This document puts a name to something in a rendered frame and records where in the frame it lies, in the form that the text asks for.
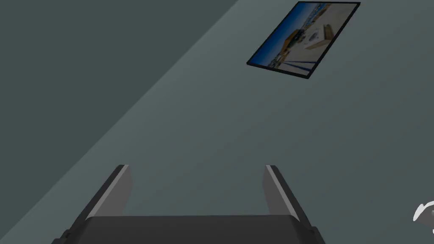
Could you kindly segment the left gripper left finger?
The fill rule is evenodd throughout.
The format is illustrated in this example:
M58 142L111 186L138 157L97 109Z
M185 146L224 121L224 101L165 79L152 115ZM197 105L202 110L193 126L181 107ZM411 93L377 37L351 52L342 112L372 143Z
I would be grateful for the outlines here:
M121 215L130 196L132 185L130 166L118 165L80 212L69 231L74 231L93 216Z

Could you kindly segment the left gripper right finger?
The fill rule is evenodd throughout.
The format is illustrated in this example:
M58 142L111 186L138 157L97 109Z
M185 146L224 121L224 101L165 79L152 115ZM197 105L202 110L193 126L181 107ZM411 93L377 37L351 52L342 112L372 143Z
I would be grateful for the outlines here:
M306 213L275 165L265 166L262 188L270 214L291 215L304 227L312 228Z

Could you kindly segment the white curved object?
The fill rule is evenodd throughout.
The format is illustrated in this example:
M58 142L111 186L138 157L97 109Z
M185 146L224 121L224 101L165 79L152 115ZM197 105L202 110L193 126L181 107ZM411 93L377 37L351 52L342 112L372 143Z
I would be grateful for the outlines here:
M434 234L434 201L420 204L417 207L412 220L431 228L432 233Z

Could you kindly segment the black framed beach picture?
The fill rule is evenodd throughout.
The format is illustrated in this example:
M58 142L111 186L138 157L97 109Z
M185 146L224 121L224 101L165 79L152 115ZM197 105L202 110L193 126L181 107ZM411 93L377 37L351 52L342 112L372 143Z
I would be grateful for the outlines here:
M297 2L246 64L308 79L360 4Z

